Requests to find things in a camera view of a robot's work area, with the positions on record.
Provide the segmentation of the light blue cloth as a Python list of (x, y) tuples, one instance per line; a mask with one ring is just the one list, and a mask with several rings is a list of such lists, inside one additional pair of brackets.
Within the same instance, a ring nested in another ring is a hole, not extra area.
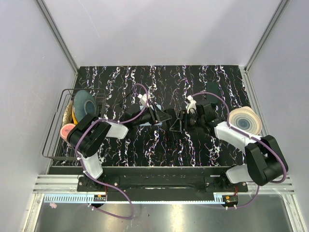
[[(156, 105), (160, 110), (162, 110), (162, 107), (161, 105), (157, 104)], [(150, 124), (149, 122), (146, 122), (146, 123), (143, 123), (141, 124), (140, 126), (161, 126), (162, 125), (162, 122), (159, 122), (159, 123), (156, 123), (156, 124)]]

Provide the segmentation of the dark green glasses case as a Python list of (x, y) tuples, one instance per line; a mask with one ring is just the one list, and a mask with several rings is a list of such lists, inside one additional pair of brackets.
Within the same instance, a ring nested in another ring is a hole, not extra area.
[(208, 82), (206, 86), (206, 91), (216, 96), (220, 96), (219, 85), (217, 82)]

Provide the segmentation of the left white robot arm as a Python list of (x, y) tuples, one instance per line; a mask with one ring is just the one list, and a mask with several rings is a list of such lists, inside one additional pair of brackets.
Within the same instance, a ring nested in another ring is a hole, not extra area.
[(87, 185), (93, 191), (100, 191), (104, 187), (104, 179), (101, 177), (103, 168), (98, 150), (105, 138), (124, 139), (133, 127), (145, 123), (156, 125), (171, 121), (172, 118), (171, 113), (162, 111), (154, 104), (143, 106), (133, 114), (125, 113), (120, 122), (108, 121), (89, 113), (69, 131), (66, 140), (81, 162), (85, 176), (89, 178)]

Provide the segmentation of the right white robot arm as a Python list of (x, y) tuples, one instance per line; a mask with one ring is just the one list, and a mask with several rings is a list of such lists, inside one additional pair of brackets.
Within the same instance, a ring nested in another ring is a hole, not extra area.
[(246, 164), (232, 166), (221, 175), (219, 186), (223, 191), (231, 191), (240, 182), (264, 186), (269, 182), (276, 183), (278, 177), (280, 182), (286, 179), (288, 165), (277, 140), (271, 135), (250, 135), (232, 126), (216, 115), (213, 103), (194, 103), (178, 114), (174, 109), (167, 109), (165, 113), (171, 117), (166, 122), (170, 139), (179, 140), (185, 132), (200, 128), (207, 135), (223, 140), (245, 154)]

